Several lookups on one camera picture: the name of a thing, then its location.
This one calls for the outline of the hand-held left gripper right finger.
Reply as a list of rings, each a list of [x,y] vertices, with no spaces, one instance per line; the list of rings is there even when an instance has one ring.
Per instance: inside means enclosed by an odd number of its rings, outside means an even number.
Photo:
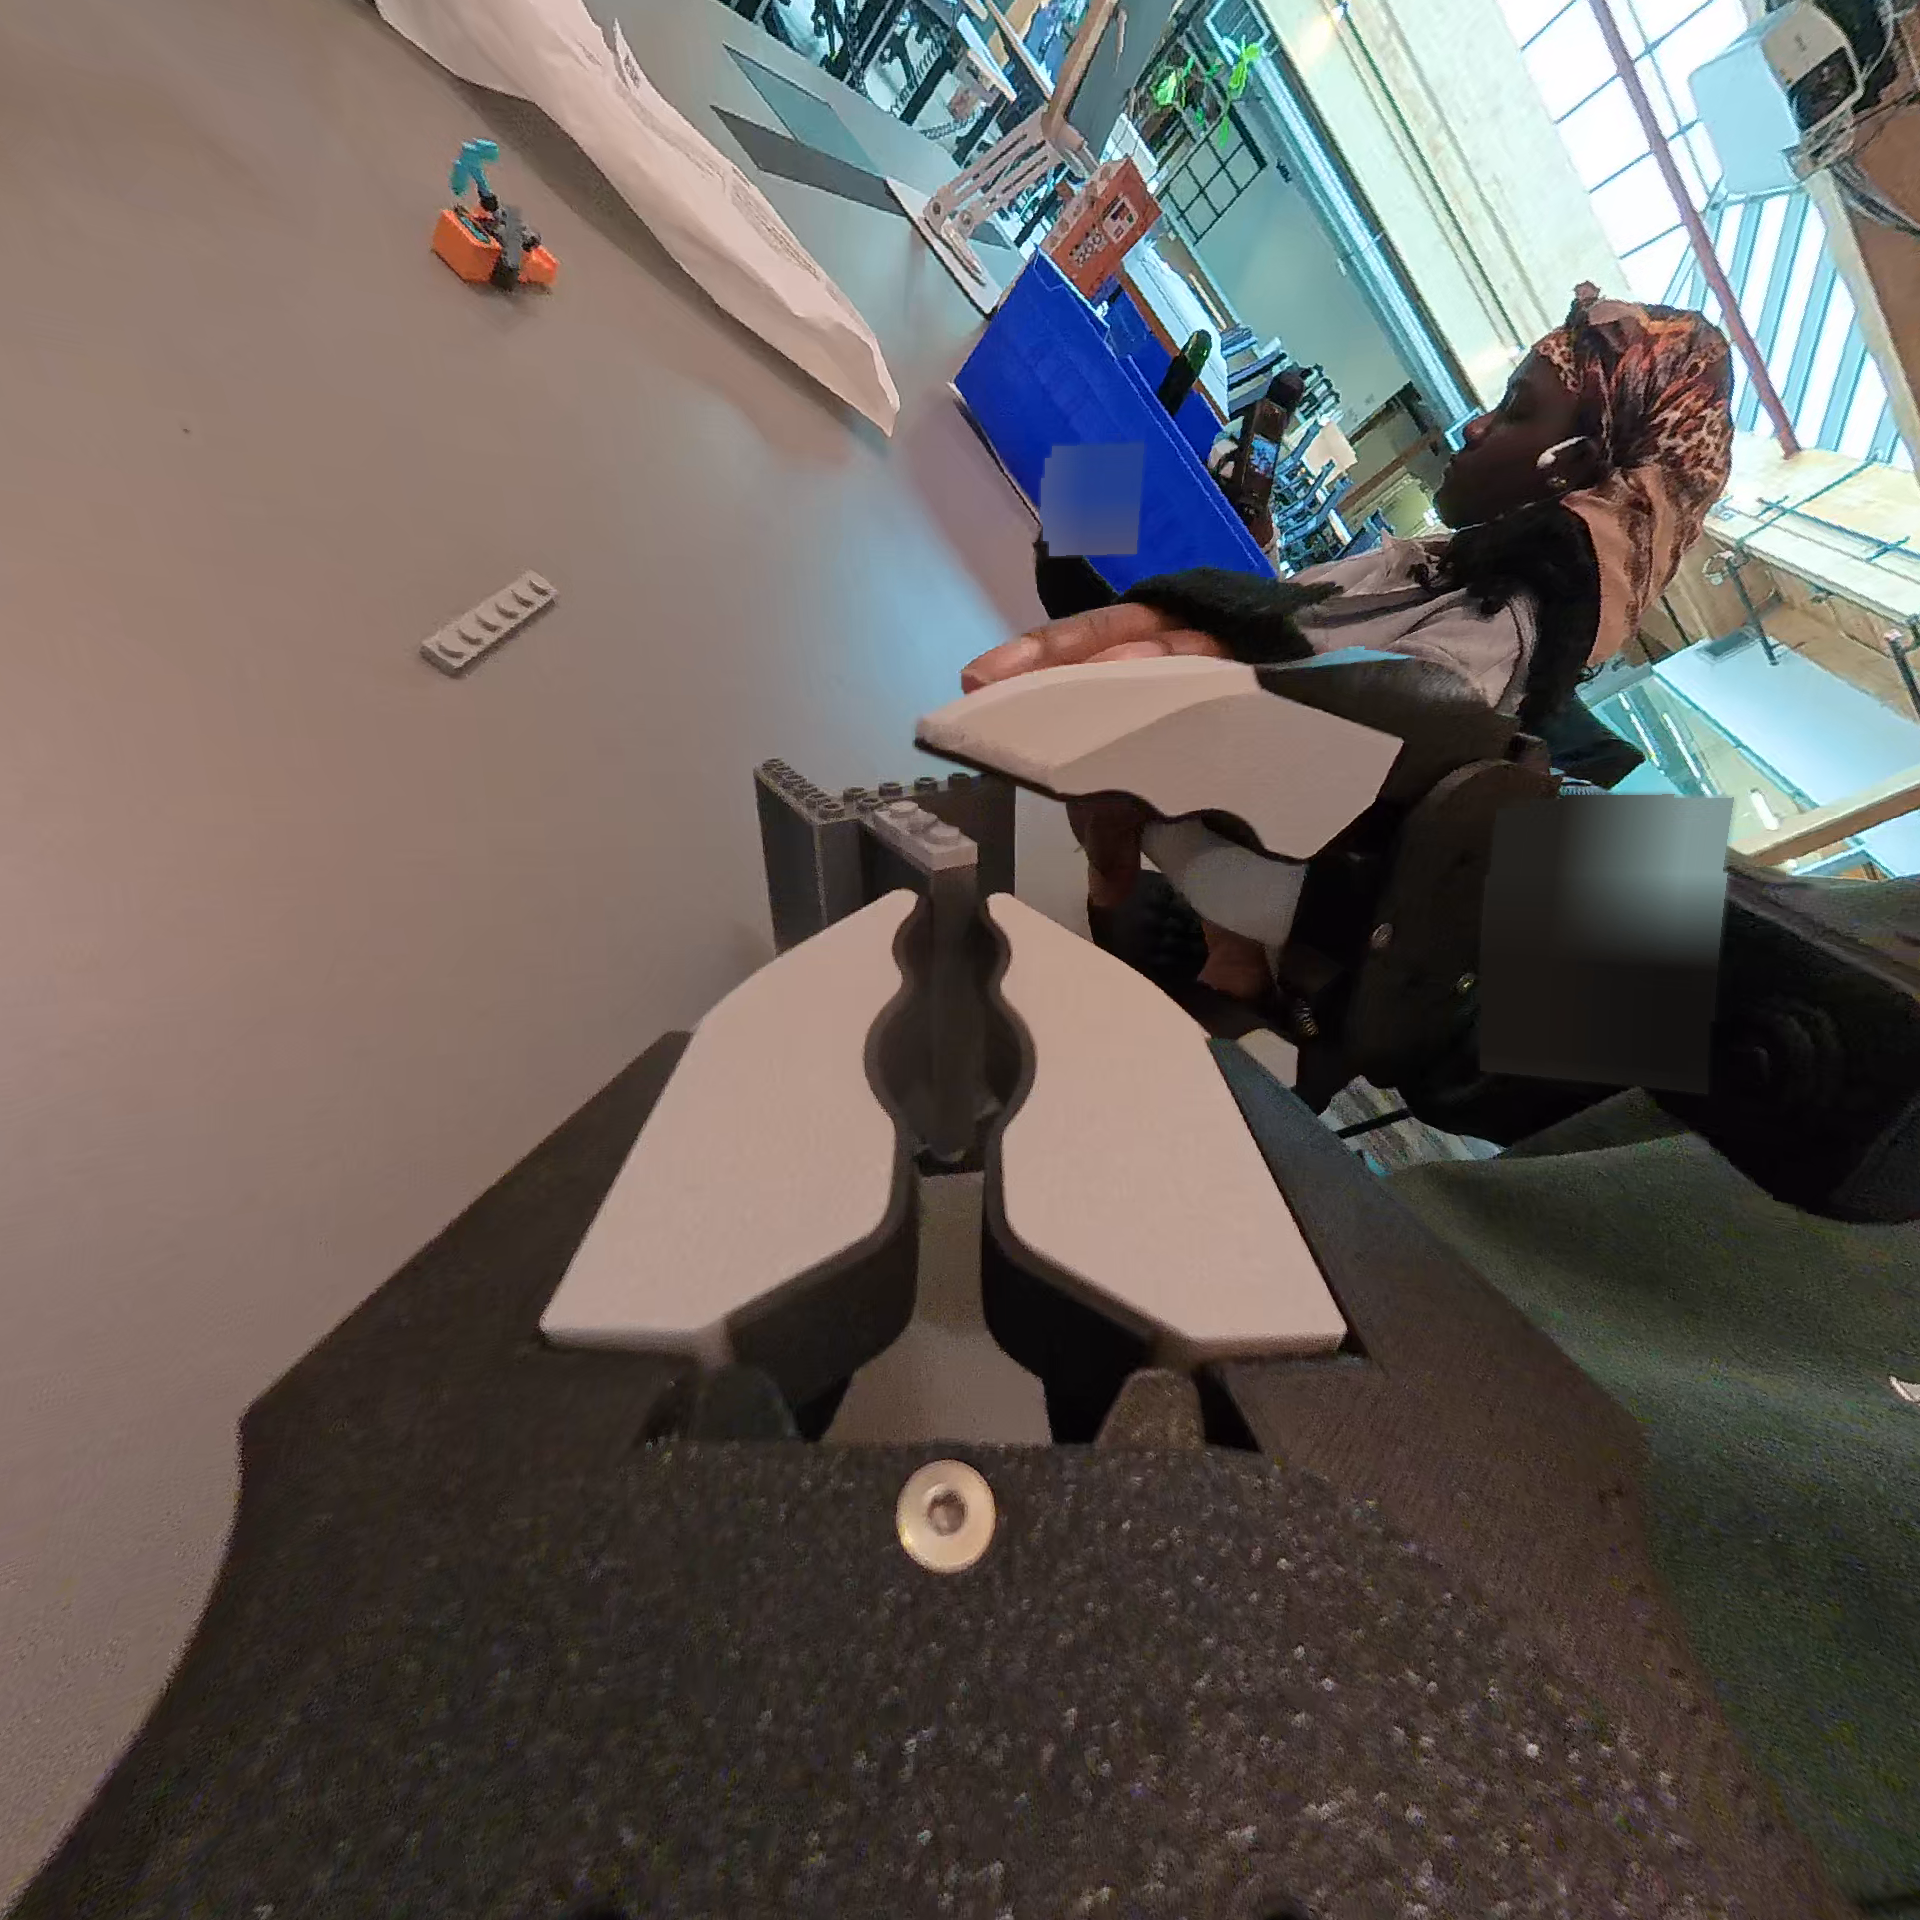
[[[1142,1370],[1340,1354],[1348,1320],[1205,1027],[1012,896],[982,919],[981,1304],[1046,1427],[1101,1427]]]

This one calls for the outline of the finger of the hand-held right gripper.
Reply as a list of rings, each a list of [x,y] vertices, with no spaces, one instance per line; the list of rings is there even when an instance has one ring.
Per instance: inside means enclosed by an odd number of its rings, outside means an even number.
[[[1034,671],[925,714],[916,745],[1053,800],[1127,799],[1233,824],[1306,863],[1385,788],[1400,742],[1269,691],[1245,663],[1156,657]]]

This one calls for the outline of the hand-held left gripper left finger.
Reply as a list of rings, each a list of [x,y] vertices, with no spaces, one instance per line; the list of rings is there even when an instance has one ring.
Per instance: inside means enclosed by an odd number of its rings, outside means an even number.
[[[871,1068],[918,904],[858,908],[696,1022],[542,1313],[546,1345],[736,1362],[821,1406],[897,1339],[918,1170]]]

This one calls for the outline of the short light grey plate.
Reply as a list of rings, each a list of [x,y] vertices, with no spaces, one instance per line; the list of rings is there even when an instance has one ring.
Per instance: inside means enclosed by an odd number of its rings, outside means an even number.
[[[976,868],[976,841],[928,810],[920,799],[882,799],[862,817],[872,843],[895,858],[913,873],[970,873]]]

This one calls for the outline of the dark grey cross wall piece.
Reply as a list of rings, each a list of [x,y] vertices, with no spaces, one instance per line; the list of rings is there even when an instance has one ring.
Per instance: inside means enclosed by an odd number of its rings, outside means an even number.
[[[922,875],[862,826],[882,799],[913,795],[976,841],[976,868]],[[871,1080],[922,1170],[970,1170],[999,1114],[989,1076],[985,904],[1016,881],[1016,794],[999,776],[830,791],[785,764],[753,770],[761,865],[774,946],[822,932],[889,894],[911,894],[894,944],[895,986],[871,1041]]]

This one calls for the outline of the person's right hand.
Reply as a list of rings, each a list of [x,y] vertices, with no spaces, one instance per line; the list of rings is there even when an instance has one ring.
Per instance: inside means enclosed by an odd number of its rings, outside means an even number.
[[[1127,799],[1064,806],[1088,863],[1088,932],[1105,953],[1173,998],[1269,1006],[1274,994],[1266,948],[1198,914],[1160,873],[1144,868],[1144,810]]]

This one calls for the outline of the black smartphone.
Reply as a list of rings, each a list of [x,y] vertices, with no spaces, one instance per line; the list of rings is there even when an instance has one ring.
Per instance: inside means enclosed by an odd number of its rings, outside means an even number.
[[[1281,368],[1271,375],[1262,395],[1239,420],[1231,467],[1221,489],[1247,535],[1262,547],[1274,537],[1272,495],[1287,432],[1295,419],[1306,388],[1302,368]]]

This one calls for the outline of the blue plastic bin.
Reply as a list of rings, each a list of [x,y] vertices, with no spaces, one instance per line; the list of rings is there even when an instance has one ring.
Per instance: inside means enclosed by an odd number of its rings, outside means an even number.
[[[1053,558],[1088,561],[1112,591],[1185,569],[1272,577],[1184,419],[1046,257],[1007,288],[953,386]]]

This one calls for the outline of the orange cardboard box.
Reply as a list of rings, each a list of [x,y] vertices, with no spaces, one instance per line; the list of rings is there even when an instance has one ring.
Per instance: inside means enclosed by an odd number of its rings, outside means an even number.
[[[1040,251],[1089,305],[1119,279],[1124,259],[1151,233],[1160,204],[1133,156],[1103,161],[1062,204]]]

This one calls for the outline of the long light grey plate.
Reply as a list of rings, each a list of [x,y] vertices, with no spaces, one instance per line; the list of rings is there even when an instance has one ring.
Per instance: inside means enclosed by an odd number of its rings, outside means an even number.
[[[417,644],[417,657],[444,676],[458,679],[554,603],[557,593],[553,584],[537,571],[522,571],[429,634]]]

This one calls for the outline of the white paper bag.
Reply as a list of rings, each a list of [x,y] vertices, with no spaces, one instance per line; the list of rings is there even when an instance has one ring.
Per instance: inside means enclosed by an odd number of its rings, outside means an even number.
[[[764,192],[580,3],[374,3],[456,81],[544,113],[722,311],[830,395],[895,432],[897,388],[847,295]]]

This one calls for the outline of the orange brick mini build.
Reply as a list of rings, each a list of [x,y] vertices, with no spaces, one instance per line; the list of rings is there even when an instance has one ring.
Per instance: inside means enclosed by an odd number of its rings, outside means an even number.
[[[497,145],[490,137],[461,145],[447,168],[447,204],[436,215],[429,251],[465,287],[489,287],[505,295],[551,292],[559,263],[518,209],[493,192],[489,169],[495,161]]]

